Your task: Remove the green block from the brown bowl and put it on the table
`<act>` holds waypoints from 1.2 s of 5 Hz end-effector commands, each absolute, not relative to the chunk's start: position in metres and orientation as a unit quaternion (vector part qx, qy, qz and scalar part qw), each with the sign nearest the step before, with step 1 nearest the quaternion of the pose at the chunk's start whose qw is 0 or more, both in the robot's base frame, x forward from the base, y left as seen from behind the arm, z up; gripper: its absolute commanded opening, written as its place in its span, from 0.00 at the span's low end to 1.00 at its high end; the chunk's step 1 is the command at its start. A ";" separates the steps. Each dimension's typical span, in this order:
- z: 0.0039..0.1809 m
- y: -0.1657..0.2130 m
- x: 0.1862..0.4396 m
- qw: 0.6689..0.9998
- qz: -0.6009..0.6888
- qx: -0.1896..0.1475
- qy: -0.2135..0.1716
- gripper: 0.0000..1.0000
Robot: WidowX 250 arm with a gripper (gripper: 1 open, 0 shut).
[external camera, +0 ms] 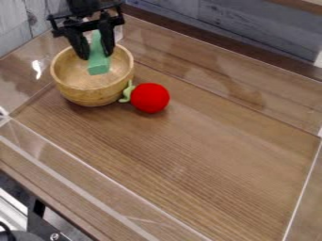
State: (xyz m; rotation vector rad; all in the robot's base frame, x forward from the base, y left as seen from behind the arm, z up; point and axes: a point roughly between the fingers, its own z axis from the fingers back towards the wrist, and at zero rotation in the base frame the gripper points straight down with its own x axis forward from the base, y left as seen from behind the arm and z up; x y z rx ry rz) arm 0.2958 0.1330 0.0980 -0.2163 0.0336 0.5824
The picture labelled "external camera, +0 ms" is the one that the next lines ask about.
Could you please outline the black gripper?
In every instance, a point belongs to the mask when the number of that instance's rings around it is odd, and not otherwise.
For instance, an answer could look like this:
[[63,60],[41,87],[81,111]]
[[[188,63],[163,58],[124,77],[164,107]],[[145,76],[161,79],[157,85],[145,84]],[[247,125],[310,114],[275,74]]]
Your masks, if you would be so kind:
[[[121,4],[124,0],[65,0],[68,8],[57,13],[49,13],[46,21],[52,25],[53,36],[65,35],[77,56],[87,60],[89,58],[89,43],[81,32],[99,30],[100,43],[104,55],[109,56],[115,49],[113,26],[124,24]],[[92,17],[100,13],[99,18],[107,20],[93,20],[83,22],[81,19]]]

